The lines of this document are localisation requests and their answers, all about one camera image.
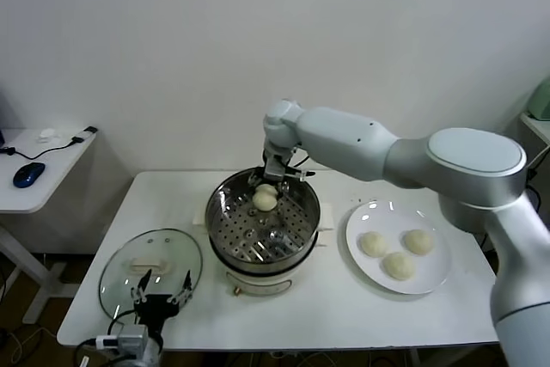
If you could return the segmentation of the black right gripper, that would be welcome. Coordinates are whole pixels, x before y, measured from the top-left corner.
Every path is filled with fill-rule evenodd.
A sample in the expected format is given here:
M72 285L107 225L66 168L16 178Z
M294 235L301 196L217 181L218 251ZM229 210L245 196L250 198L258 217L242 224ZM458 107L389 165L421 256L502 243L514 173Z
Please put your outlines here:
M290 160L294 156L296 150L294 148L264 148L264 172L263 168L253 168L247 178L248 185L259 185L263 177L265 179L283 179L286 175L296 173L296 168L290 165ZM279 184L278 188L281 193L289 193L291 189L292 179L285 177Z

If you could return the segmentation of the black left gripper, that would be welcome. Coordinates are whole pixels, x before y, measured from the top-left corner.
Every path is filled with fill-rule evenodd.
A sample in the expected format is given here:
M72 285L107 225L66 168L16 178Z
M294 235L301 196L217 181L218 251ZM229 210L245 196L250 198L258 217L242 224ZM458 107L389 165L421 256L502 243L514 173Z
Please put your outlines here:
M179 292L169 294L145 294L151 277L149 269L138 281L136 287L131 288L133 309L137 314L139 324L147 327L149 333L160 333L166 320L177 316L179 305L185 305L193 296L193 282L191 271L188 270Z

